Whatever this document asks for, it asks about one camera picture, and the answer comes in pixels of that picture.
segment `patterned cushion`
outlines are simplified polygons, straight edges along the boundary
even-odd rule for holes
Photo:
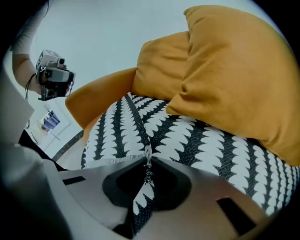
[[[268,215],[289,203],[300,180],[299,167],[285,164],[254,139],[189,117],[168,115],[167,104],[130,93],[112,104],[91,130],[82,168],[152,154],[226,179]],[[151,215],[154,189],[148,179],[134,201],[137,231]]]

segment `mustard cushion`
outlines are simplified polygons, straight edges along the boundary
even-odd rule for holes
[[[236,9],[185,11],[187,72],[167,113],[256,138],[300,165],[300,73],[285,40],[265,21]]]
[[[132,93],[170,101],[181,91],[188,38],[188,32],[180,32],[145,43],[138,57]]]

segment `white wall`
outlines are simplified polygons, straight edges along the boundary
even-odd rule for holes
[[[76,72],[74,90],[90,81],[136,66],[146,41],[188,30],[184,10],[195,5],[219,4],[252,13],[274,27],[250,0],[54,0],[31,47],[35,63],[43,49],[56,51]],[[38,109],[35,96],[30,103]],[[56,144],[60,149],[80,130],[68,113],[64,98],[55,100],[71,125]]]

